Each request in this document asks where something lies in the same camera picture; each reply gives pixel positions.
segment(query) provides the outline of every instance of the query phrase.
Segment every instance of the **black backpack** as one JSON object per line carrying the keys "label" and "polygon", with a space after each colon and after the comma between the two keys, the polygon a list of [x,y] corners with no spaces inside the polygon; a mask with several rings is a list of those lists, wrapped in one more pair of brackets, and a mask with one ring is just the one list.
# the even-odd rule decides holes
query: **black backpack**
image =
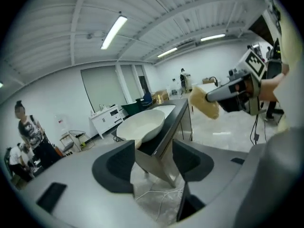
{"label": "black backpack", "polygon": [[181,75],[180,75],[180,80],[181,80],[181,81],[185,81],[185,76],[181,74]]}

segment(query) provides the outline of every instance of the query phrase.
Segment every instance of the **woman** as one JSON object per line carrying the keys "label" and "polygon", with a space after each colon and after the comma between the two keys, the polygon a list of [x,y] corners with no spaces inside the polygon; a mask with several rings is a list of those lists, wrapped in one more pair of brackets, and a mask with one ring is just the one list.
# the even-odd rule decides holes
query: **woman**
{"label": "woman", "polygon": [[25,115],[25,108],[21,101],[17,101],[15,105],[15,115],[20,119],[18,130],[21,138],[26,147],[32,148],[33,153],[40,159],[42,167],[46,169],[58,161],[61,157],[47,141],[39,121],[32,115]]}

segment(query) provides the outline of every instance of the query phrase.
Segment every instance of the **fluorescent ceiling light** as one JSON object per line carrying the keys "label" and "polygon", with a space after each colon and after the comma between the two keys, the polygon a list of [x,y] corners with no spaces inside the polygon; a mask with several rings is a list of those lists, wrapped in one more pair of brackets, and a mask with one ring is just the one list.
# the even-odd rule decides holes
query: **fluorescent ceiling light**
{"label": "fluorescent ceiling light", "polygon": [[120,28],[124,25],[124,23],[127,21],[128,19],[125,16],[120,16],[115,24],[112,26],[112,28],[110,29],[108,35],[106,36],[103,44],[101,45],[102,50],[106,50],[109,45],[111,44],[112,40],[114,39],[114,37],[116,36],[117,32],[120,30]]}
{"label": "fluorescent ceiling light", "polygon": [[166,51],[166,52],[164,52],[164,53],[158,55],[157,57],[163,57],[163,56],[165,56],[165,55],[167,55],[167,54],[169,54],[169,53],[171,53],[171,52],[173,52],[173,51],[176,51],[176,50],[177,50],[177,48],[175,47],[175,48],[173,48],[173,49],[171,49],[171,50],[169,50],[169,51]]}
{"label": "fluorescent ceiling light", "polygon": [[221,38],[221,37],[224,37],[224,36],[225,36],[225,34],[220,34],[220,35],[216,35],[216,36],[205,37],[205,38],[202,38],[202,39],[200,39],[200,40],[201,40],[201,41],[212,40],[212,39]]}

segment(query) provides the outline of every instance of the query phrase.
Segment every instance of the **yellow cloth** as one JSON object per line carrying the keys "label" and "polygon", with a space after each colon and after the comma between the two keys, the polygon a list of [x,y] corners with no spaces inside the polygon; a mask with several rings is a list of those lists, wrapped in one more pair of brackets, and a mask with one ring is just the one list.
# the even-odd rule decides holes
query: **yellow cloth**
{"label": "yellow cloth", "polygon": [[205,98],[206,94],[201,88],[195,86],[190,94],[190,103],[207,117],[217,119],[219,117],[219,104],[208,102]]}

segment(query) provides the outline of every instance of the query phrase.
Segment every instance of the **white cabinet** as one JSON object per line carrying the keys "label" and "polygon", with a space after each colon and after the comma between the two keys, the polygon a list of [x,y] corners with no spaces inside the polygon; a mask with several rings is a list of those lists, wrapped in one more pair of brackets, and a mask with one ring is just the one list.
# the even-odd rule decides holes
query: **white cabinet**
{"label": "white cabinet", "polygon": [[113,106],[109,109],[97,112],[95,115],[91,116],[91,120],[99,135],[103,138],[102,134],[121,123],[123,118],[120,115],[118,107]]}

